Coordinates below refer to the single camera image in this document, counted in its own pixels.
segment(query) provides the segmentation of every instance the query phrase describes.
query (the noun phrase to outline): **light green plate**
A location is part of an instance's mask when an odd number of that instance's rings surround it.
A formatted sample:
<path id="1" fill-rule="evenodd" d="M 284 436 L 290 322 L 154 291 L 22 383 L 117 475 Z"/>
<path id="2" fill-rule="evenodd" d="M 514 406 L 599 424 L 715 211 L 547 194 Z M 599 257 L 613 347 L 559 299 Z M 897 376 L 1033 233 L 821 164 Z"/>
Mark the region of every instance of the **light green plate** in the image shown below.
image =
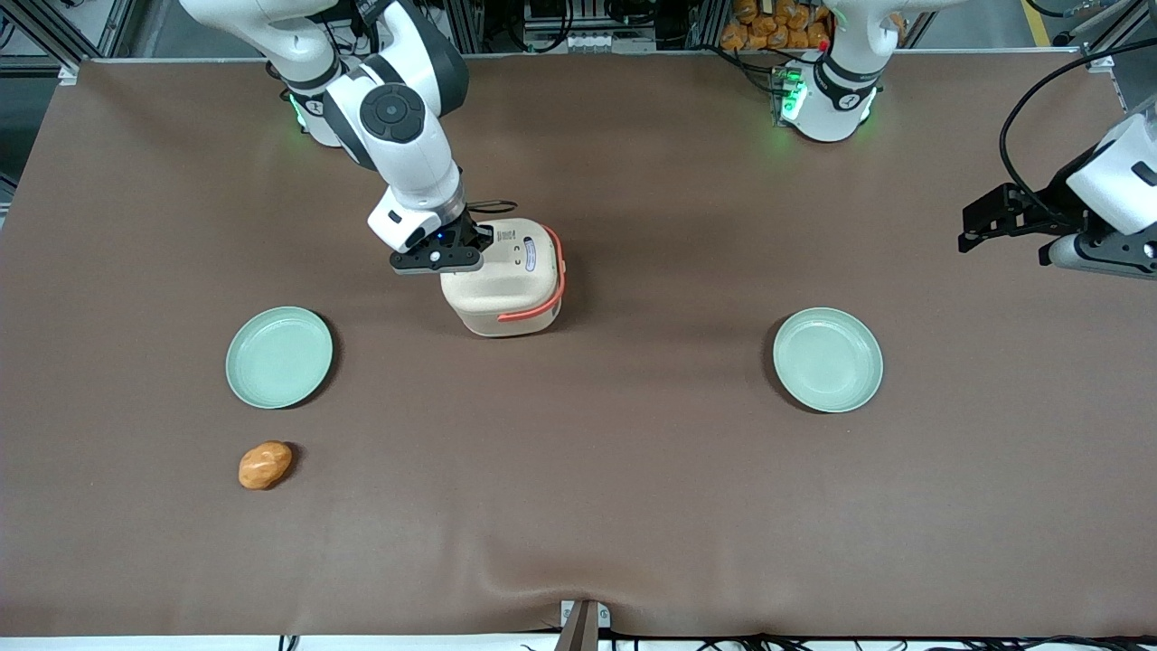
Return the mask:
<path id="1" fill-rule="evenodd" d="M 333 362 L 333 338 L 308 309 L 275 306 L 249 319 L 229 345 L 229 389 L 260 409 L 280 409 L 309 398 Z"/>
<path id="2" fill-rule="evenodd" d="M 772 357 L 788 393 L 819 412 L 863 407 L 884 379 L 884 355 L 871 331 L 831 306 L 797 311 L 784 320 Z"/>

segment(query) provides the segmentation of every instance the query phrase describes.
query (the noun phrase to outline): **brown tabletop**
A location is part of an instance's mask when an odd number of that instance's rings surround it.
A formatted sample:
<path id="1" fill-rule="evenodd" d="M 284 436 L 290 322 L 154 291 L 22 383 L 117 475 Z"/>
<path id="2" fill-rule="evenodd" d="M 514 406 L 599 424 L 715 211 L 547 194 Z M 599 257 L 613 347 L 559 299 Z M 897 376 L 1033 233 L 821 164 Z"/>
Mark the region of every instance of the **brown tabletop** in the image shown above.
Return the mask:
<path id="1" fill-rule="evenodd" d="M 1041 237 L 956 252 L 1070 57 L 897 57 L 839 145 L 713 57 L 472 61 L 469 194 L 568 258 L 511 341 L 390 269 L 381 180 L 260 65 L 83 66 L 0 232 L 0 634 L 502 631 L 574 597 L 649 635 L 1152 632 L 1157 287 L 1040 267 Z M 1120 114 L 1071 73 L 1014 156 L 1041 183 Z M 340 363 L 260 412 L 223 358 L 278 304 Z M 774 380 L 816 304 L 884 350 L 858 412 Z M 266 439 L 304 458 L 245 491 Z"/>

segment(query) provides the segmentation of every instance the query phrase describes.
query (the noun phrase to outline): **orange handle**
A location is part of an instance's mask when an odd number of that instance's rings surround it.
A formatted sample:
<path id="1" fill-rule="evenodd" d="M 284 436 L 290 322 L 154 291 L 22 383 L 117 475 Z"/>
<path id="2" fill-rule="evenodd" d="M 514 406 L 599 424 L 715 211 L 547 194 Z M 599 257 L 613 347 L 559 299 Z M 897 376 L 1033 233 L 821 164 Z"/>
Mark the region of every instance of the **orange handle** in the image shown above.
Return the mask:
<path id="1" fill-rule="evenodd" d="M 559 286 L 554 289 L 554 294 L 551 295 L 551 297 L 547 298 L 546 302 L 544 302 L 543 304 L 523 311 L 510 311 L 508 313 L 500 313 L 499 323 L 509 323 L 511 320 L 525 320 L 526 318 L 533 318 L 536 316 L 546 313 L 547 310 L 553 309 L 554 305 L 558 304 L 560 299 L 562 299 L 562 291 L 567 288 L 567 266 L 566 262 L 562 260 L 562 242 L 559 241 L 559 236 L 555 235 L 554 230 L 551 230 L 548 225 L 543 225 L 543 229 L 546 230 L 546 234 L 550 235 L 551 239 L 554 242 L 554 256 L 555 259 L 558 260 L 558 267 L 559 267 Z"/>

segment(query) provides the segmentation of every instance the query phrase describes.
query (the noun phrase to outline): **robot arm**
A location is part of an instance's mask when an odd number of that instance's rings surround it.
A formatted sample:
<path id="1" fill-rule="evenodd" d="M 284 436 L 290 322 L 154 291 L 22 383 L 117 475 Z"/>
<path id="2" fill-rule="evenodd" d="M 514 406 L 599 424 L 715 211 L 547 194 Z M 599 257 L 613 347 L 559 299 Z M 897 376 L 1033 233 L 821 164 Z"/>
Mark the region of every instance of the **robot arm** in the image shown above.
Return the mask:
<path id="1" fill-rule="evenodd" d="M 476 268 L 492 232 L 470 217 L 437 119 L 465 99 L 465 62 L 408 0 L 391 0 L 382 20 L 392 40 L 325 89 L 323 113 L 349 156 L 389 185 L 368 221 L 396 251 L 395 269 Z"/>
<path id="2" fill-rule="evenodd" d="M 338 139 L 322 117 L 320 95 L 345 69 L 325 32 L 305 16 L 334 5 L 337 0 L 180 0 L 197 22 L 267 57 L 289 87 L 302 126 L 327 147 L 337 147 Z"/>
<path id="3" fill-rule="evenodd" d="M 960 252 L 1001 235 L 1061 235 L 1040 264 L 1157 280 L 1157 95 L 1066 164 L 1037 205 L 1005 183 L 964 208 Z"/>
<path id="4" fill-rule="evenodd" d="M 899 43 L 890 16 L 897 12 L 930 12 L 965 0 L 824 0 L 835 15 L 835 31 L 826 52 L 809 62 L 793 61 L 780 119 L 804 135 L 834 142 L 852 135 L 876 97 L 876 82 Z"/>

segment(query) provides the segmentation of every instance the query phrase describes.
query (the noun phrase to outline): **floor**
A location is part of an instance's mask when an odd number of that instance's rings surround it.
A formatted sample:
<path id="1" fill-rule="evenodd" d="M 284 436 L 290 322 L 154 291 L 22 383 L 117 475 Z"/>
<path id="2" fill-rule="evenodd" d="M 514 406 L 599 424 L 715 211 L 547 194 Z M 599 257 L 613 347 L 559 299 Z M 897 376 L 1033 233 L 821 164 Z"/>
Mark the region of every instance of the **floor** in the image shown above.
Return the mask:
<path id="1" fill-rule="evenodd" d="M 139 35 L 131 46 L 131 53 L 135 57 L 258 56 L 256 50 L 233 36 L 194 22 L 177 0 L 141 1 L 149 5 Z M 1070 3 L 1068 0 L 1048 1 L 1053 6 Z M 84 5 L 75 9 L 64 9 L 62 13 L 74 19 L 87 32 L 93 29 L 88 23 L 98 23 L 97 8 L 109 2 L 111 0 L 86 0 Z M 967 50 L 1032 47 L 1041 44 L 1042 38 L 1051 38 L 1056 32 L 1071 28 L 1077 21 L 1046 17 L 1042 22 L 1045 34 L 1038 30 L 1034 37 L 1020 2 L 972 0 L 941 12 L 921 40 L 920 47 Z M 1157 36 L 1157 29 L 1148 24 L 1135 38 L 1152 36 Z M 20 37 L 21 35 L 16 35 L 14 40 L 19 40 Z M 0 57 L 0 72 L 2 72 L 2 57 Z M 1134 105 L 1143 101 L 1157 90 L 1157 49 L 1151 47 L 1118 57 L 1115 72 L 1126 102 Z M 54 87 L 56 80 L 52 79 L 6 79 L 0 75 L 0 172 L 12 178 L 20 178 Z M 0 187 L 0 204 L 6 200 L 10 200 L 10 197 Z"/>

